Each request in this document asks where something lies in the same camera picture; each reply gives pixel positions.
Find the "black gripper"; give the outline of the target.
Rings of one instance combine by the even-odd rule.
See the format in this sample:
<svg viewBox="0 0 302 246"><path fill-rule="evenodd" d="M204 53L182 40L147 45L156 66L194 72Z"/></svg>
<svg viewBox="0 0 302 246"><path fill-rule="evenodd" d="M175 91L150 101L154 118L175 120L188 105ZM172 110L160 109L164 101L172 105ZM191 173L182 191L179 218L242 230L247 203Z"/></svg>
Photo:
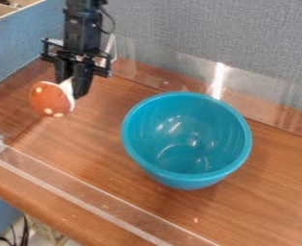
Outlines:
<svg viewBox="0 0 302 246"><path fill-rule="evenodd" d="M112 76L111 55L99 48L86 51L71 51L60 39L43 38L41 59L53 63L55 79L59 84L74 75L72 87L76 99L88 94L94 75Z"/></svg>

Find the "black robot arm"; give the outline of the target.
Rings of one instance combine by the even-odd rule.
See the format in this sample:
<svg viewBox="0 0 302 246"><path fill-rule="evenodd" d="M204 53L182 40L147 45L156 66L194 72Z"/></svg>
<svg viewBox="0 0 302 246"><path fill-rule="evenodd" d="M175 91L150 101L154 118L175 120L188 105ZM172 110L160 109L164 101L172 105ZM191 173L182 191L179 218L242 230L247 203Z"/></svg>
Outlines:
<svg viewBox="0 0 302 246"><path fill-rule="evenodd" d="M108 0L66 0L63 39L43 39L41 58L53 63L55 83L71 79L76 99L88 94L94 76L112 76L114 56L100 48L102 35L115 31L103 29L103 16L116 23L104 9L107 4Z"/></svg>

